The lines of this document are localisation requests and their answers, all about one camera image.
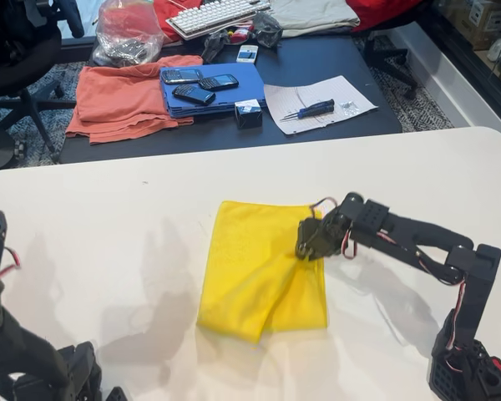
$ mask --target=black phone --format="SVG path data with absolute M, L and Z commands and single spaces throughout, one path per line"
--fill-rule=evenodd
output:
M 198 69 L 164 69 L 161 78 L 168 85 L 199 82 L 204 76 Z
M 235 88 L 240 83 L 235 79 L 234 75 L 222 74 L 215 77 L 203 78 L 199 81 L 202 89 L 206 90 L 223 90 Z
M 173 90 L 173 95 L 176 98 L 187 100 L 191 103 L 202 104 L 204 106 L 207 106 L 215 99 L 215 94 L 213 92 L 208 92 L 207 90 L 188 84 L 177 86 L 175 90 Z

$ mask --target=yellow towel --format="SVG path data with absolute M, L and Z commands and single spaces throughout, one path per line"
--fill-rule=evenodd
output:
M 323 261 L 295 256 L 308 206 L 223 202 L 200 299 L 197 324 L 257 343 L 266 331 L 327 325 Z

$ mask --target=chair base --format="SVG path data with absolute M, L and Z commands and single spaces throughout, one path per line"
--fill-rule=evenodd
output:
M 56 151 L 47 130 L 44 128 L 39 111 L 74 109 L 75 100 L 50 99 L 50 94 L 55 92 L 56 96 L 63 97 L 63 90 L 59 86 L 59 81 L 40 89 L 35 94 L 30 94 L 27 89 L 23 89 L 18 96 L 20 99 L 0 100 L 0 109 L 10 109 L 11 112 L 0 121 L 0 129 L 9 129 L 12 125 L 24 117 L 31 117 L 37 126 L 39 134 L 43 137 L 44 144 L 50 150 L 50 157 L 54 163 L 59 162 L 59 153 Z
M 366 41 L 363 49 L 363 57 L 366 64 L 369 67 L 379 69 L 390 75 L 391 77 L 398 79 L 399 81 L 410 86 L 410 89 L 405 93 L 408 99 L 413 99 L 416 96 L 416 89 L 418 88 L 418 83 L 412 77 L 409 77 L 402 71 L 399 71 L 396 67 L 391 65 L 387 58 L 397 57 L 397 62 L 401 65 L 407 62 L 408 50 L 405 48 L 395 48 L 388 50 L 375 50 L 375 38 L 371 34 Z

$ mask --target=dark desk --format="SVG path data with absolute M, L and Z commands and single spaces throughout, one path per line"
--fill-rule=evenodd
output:
M 239 46 L 226 47 L 215 61 L 235 62 L 238 49 Z M 261 48 L 256 67 L 266 84 L 281 86 L 314 84 L 344 75 L 378 109 L 326 128 L 289 137 L 278 129 L 266 110 L 263 126 L 258 129 L 237 129 L 234 113 L 199 116 L 195 117 L 193 125 L 165 129 L 137 140 L 89 145 L 87 138 L 66 139 L 61 161 L 76 163 L 402 132 L 397 117 L 350 38 L 313 36 L 283 40 L 277 51 Z

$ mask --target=table surface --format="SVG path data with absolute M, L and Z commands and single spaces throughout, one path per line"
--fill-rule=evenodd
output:
M 166 53 L 200 54 L 201 50 L 197 47 L 184 50 L 168 48 Z M 215 62 L 235 62 L 238 50 L 239 46 L 225 47 Z M 193 125 L 164 129 L 137 140 L 89 145 L 87 138 L 66 139 L 61 161 L 74 163 L 122 159 L 402 132 L 401 124 L 350 38 L 316 36 L 283 40 L 276 51 L 261 48 L 256 67 L 266 84 L 280 86 L 314 84 L 337 75 L 344 75 L 355 88 L 378 106 L 378 109 L 339 124 L 291 137 L 285 136 L 280 131 L 267 111 L 264 113 L 262 127 L 244 130 L 236 127 L 233 113 L 212 114 L 196 117 Z
M 485 128 L 3 170 L 23 259 L 3 303 L 55 347 L 93 341 L 104 389 L 135 401 L 435 399 L 428 356 L 458 290 L 374 250 L 326 260 L 327 330 L 253 347 L 195 325 L 222 201 L 351 190 L 501 248 L 501 134 Z M 501 265 L 477 339 L 501 357 Z

